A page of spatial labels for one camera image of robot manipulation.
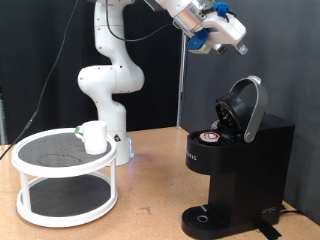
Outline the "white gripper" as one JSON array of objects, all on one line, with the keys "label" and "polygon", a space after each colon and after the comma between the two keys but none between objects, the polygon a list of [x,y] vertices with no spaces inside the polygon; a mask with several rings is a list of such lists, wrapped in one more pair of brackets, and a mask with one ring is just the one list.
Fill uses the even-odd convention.
[{"label": "white gripper", "polygon": [[[246,55],[248,48],[239,43],[247,31],[245,26],[233,15],[228,14],[228,18],[220,17],[216,12],[210,13],[201,23],[202,27],[209,32],[207,43],[213,44],[230,44],[234,45],[240,55]],[[227,48],[224,45],[217,47],[219,54],[225,54]]]}]

